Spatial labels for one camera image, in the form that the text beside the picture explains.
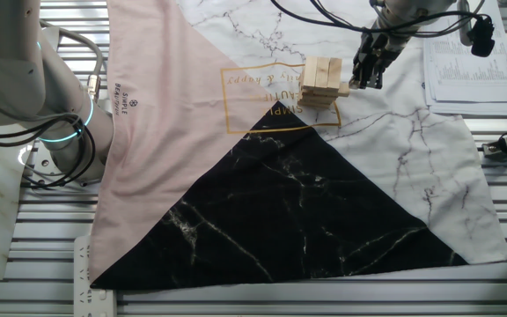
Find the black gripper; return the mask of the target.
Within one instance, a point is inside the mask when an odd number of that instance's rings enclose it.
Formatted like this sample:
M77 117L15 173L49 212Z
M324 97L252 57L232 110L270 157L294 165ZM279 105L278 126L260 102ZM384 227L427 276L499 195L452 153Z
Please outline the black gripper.
M373 70L367 79L365 68L371 69L378 61L384 61L386 69L406 47L406 38L390 33L364 33L354 57L354 68L349 81L352 90L383 87L383 69Z

